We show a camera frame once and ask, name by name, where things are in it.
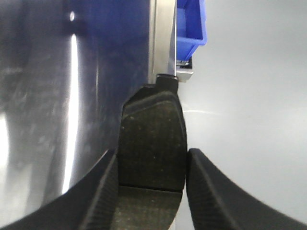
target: gray wall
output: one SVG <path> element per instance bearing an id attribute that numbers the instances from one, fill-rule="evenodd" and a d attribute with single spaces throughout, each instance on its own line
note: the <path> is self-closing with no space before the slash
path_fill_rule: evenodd
<path id="1" fill-rule="evenodd" d="M 206 12 L 208 44 L 179 87 L 189 148 L 307 223 L 307 0 L 207 0 Z M 177 230 L 193 229 L 186 215 L 184 201 Z"/>

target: dark blue metal surface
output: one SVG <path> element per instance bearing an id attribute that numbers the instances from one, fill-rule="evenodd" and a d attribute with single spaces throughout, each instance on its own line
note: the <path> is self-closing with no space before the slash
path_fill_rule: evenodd
<path id="1" fill-rule="evenodd" d="M 0 226 L 114 149 L 148 76 L 148 0 L 0 1 Z"/>

